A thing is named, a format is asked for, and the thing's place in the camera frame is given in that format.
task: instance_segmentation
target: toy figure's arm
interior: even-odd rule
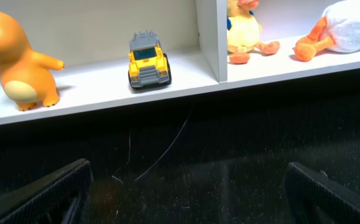
[[[49,70],[61,70],[65,66],[63,61],[38,52],[34,52],[33,58],[40,66]]]

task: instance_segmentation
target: plush toy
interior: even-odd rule
[[[60,99],[49,70],[63,68],[63,61],[33,51],[19,23],[0,12],[0,82],[19,110],[29,110],[38,101],[46,107],[57,104]]]
[[[232,63],[247,63],[248,52],[257,47],[261,52],[272,55],[280,48],[278,41],[264,44],[260,42],[262,28],[252,14],[259,5],[259,0],[228,0],[227,3],[227,45],[232,54]]]
[[[311,33],[297,42],[294,51],[299,60],[308,62],[324,49],[341,53],[360,50],[360,0],[340,1],[327,7]]]

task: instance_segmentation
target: black tire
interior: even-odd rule
[[[170,68],[170,64],[168,62],[168,58],[167,58],[167,54],[163,53],[163,56],[166,58],[167,60],[167,72],[168,72],[168,82],[166,83],[166,85],[170,85],[172,84],[172,69]]]
[[[130,72],[127,72],[127,76],[129,77],[129,84],[130,84],[131,88],[132,88],[133,90],[140,90],[141,87],[133,87],[133,86],[131,85]]]

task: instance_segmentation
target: toy truck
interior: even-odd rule
[[[129,82],[135,90],[147,86],[169,85],[172,82],[167,55],[159,36],[152,31],[134,34],[130,40]]]

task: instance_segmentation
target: charmander figurine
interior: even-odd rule
[[[278,41],[264,44],[260,42],[262,28],[252,14],[259,5],[259,0],[228,0],[227,4],[227,45],[229,61],[248,63],[248,52],[255,47],[266,55],[273,55],[280,49]]]
[[[0,82],[19,110],[30,110],[38,101],[56,105],[60,98],[49,70],[63,68],[63,61],[33,51],[19,23],[0,12]]]
[[[294,51],[299,60],[308,62],[324,49],[340,53],[360,50],[360,0],[344,0],[327,7]]]

